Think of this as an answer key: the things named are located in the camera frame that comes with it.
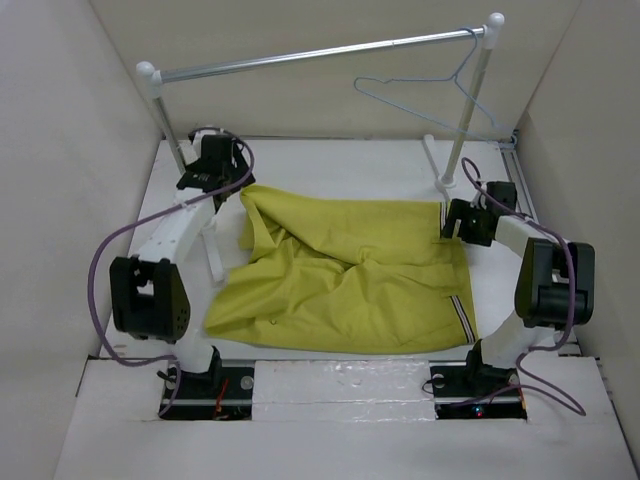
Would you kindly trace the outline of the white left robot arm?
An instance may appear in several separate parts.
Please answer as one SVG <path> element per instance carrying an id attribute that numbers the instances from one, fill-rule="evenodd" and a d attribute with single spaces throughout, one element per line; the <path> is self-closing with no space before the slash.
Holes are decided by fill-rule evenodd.
<path id="1" fill-rule="evenodd" d="M 113 323 L 117 331 L 168 345 L 167 353 L 188 372 L 188 384 L 201 396 L 222 387 L 222 371 L 212 365 L 214 349 L 191 321 L 191 304 L 180 266 L 198 239 L 207 252 L 205 265 L 215 282 L 225 279 L 214 239 L 216 214 L 223 203 L 255 182 L 253 153 L 236 135 L 201 128 L 191 136 L 196 160 L 176 184 L 177 209 L 159 224 L 130 257 L 115 258 L 109 268 Z"/>

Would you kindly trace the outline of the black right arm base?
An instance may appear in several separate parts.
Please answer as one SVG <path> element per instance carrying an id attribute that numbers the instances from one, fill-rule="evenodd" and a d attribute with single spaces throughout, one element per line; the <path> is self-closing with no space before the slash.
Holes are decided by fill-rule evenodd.
<path id="1" fill-rule="evenodd" d="M 434 400 L 437 420 L 526 420 L 520 390 L 506 391 L 518 381 L 514 369 L 472 374 L 462 361 L 437 361 L 421 389 Z"/>

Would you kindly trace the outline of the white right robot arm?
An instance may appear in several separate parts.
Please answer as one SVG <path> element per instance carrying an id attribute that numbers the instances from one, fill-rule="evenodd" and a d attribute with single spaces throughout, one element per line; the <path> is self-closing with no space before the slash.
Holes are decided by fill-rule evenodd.
<path id="1" fill-rule="evenodd" d="M 452 200 L 441 227 L 443 238 L 497 242 L 521 259 L 512 313 L 467 354 L 462 381 L 476 394 L 506 383 L 522 356 L 543 351 L 541 342 L 554 333 L 586 324 L 594 310 L 594 248 L 517 213 L 516 197 L 513 184 L 489 182 L 472 201 Z"/>

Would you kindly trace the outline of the yellow-green trousers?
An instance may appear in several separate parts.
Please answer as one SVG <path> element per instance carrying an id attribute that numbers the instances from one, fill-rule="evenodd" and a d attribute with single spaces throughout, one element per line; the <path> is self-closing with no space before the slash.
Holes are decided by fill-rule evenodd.
<path id="1" fill-rule="evenodd" d="M 215 296 L 208 335 L 348 354 L 412 354 L 479 334 L 445 202 L 329 200 L 254 185 L 240 195 L 249 252 Z"/>

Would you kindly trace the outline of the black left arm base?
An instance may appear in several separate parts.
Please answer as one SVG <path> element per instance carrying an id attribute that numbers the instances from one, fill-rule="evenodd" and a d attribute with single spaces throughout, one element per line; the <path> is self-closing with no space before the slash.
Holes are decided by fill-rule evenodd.
<path id="1" fill-rule="evenodd" d="M 164 381 L 159 417 L 170 421 L 246 421 L 252 418 L 255 363 L 225 361 L 215 378 L 187 372 L 175 388 L 176 369 L 158 371 Z"/>

